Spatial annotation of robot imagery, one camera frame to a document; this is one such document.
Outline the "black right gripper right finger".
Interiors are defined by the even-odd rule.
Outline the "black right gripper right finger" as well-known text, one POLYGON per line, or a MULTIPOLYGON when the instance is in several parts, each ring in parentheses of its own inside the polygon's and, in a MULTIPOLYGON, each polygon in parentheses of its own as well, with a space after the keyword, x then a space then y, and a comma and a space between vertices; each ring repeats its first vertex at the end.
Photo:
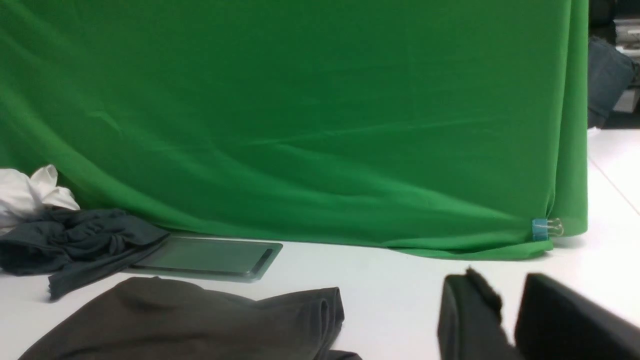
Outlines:
POLYGON ((640 330, 542 273, 526 276, 514 333, 526 360, 638 360, 640 330))

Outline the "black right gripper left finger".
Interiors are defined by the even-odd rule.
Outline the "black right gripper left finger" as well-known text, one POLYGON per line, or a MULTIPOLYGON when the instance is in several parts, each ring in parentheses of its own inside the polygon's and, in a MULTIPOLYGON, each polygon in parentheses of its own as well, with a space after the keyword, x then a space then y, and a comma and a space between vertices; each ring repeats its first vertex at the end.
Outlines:
POLYGON ((445 277, 438 321, 442 360, 521 360, 502 326, 503 301, 473 268, 445 277))

